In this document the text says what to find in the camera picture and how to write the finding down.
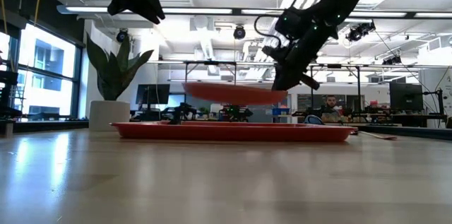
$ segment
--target red frisbee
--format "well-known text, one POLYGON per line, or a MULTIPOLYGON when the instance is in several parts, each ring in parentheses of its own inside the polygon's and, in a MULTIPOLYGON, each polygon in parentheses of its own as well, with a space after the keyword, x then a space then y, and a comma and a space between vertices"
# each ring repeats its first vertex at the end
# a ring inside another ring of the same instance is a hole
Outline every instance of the red frisbee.
POLYGON ((184 83, 186 93, 195 98, 226 102, 232 105, 270 105, 287 97, 285 90, 267 90, 221 83, 184 83))

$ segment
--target potted plant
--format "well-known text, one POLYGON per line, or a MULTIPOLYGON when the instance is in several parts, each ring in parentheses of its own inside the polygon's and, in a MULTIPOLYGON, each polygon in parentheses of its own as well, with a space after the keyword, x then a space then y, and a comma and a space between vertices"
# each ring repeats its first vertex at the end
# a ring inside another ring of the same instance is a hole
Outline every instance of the potted plant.
POLYGON ((97 71, 97 89, 104 100, 93 100, 90 104, 90 130, 111 131, 112 122, 128 122, 130 103, 117 98, 132 82, 137 70, 150 58, 153 50, 129 59, 130 39, 121 43, 118 54, 106 53, 88 36, 87 52, 90 63, 97 71))

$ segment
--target security camera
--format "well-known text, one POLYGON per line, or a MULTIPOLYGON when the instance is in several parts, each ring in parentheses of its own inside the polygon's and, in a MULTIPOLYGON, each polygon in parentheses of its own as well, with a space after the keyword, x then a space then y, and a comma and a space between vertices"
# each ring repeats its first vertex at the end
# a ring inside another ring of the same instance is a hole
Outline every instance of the security camera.
POLYGON ((245 35, 246 32, 245 29, 243 28, 243 25, 238 25, 234 31, 234 39, 241 40, 245 37, 245 35))
POLYGON ((116 35, 116 40, 119 43, 122 43, 124 41, 124 39, 127 37, 127 29, 120 29, 118 35, 116 35))

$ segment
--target table surface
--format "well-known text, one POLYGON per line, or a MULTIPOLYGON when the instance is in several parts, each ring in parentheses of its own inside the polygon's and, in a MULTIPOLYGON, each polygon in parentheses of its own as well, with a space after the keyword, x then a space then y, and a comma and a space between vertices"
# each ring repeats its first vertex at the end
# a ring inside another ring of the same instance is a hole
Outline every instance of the table surface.
POLYGON ((0 139, 0 223, 452 223, 452 144, 0 139))

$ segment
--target red tray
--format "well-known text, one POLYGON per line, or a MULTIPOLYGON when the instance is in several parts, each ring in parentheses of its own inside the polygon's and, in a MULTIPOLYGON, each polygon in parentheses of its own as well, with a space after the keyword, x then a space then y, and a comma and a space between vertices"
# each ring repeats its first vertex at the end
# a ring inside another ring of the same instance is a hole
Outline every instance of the red tray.
POLYGON ((343 142, 355 130, 345 126, 246 122, 113 123, 124 138, 196 141, 343 142))
POLYGON ((184 83, 183 86, 185 92, 195 98, 233 105, 269 105, 278 103, 287 96, 285 90, 267 90, 221 83, 184 83))

